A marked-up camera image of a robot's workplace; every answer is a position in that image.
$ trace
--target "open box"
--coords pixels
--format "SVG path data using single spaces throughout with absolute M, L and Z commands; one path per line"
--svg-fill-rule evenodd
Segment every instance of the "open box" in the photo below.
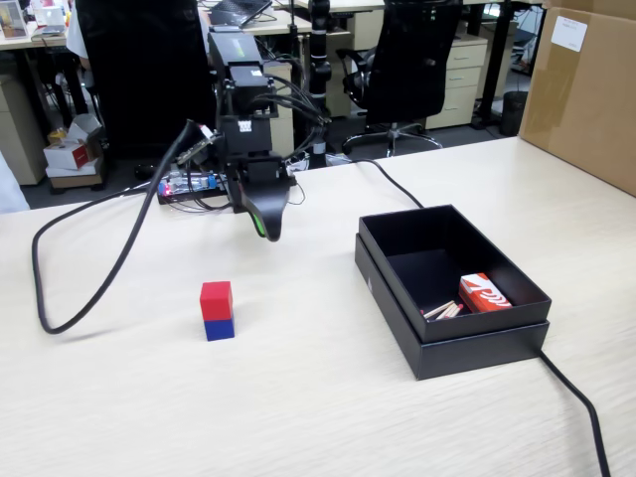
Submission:
M 418 379 L 534 358 L 548 333 L 552 301 L 452 206 L 360 218 L 356 264 Z M 422 317 L 479 272 L 512 308 Z

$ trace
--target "red and white package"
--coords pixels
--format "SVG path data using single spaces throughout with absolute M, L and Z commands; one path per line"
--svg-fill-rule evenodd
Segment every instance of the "red and white package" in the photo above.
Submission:
M 462 276 L 459 296 L 473 313 L 504 310 L 513 306 L 485 273 Z

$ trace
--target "blue block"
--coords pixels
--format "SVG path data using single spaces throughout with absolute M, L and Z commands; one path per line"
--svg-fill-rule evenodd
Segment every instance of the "blue block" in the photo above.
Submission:
M 226 340 L 235 336 L 235 315 L 229 320 L 204 321 L 208 341 Z

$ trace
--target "black office chair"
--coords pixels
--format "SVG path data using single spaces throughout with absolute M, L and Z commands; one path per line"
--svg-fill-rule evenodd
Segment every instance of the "black office chair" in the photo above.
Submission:
M 462 6 L 462 0 L 385 0 L 378 46 L 363 56 L 353 50 L 337 51 L 345 69 L 345 92 L 367 110 L 367 130 L 347 138 L 342 146 L 345 154 L 357 145 L 386 141 L 391 157 L 401 137 L 442 147 L 413 121 L 442 110 L 446 61 Z M 347 58 L 356 63 L 355 73 L 347 71 Z M 408 125 L 398 125 L 405 121 Z M 389 125 L 387 130 L 374 132 L 382 123 Z
M 108 154 L 160 157 L 216 100 L 196 0 L 77 0 Z

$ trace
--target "red block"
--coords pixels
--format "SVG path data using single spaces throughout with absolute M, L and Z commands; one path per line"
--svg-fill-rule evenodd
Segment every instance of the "red block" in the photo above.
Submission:
M 203 284 L 201 288 L 201 312 L 204 321 L 232 319 L 232 289 L 228 281 Z

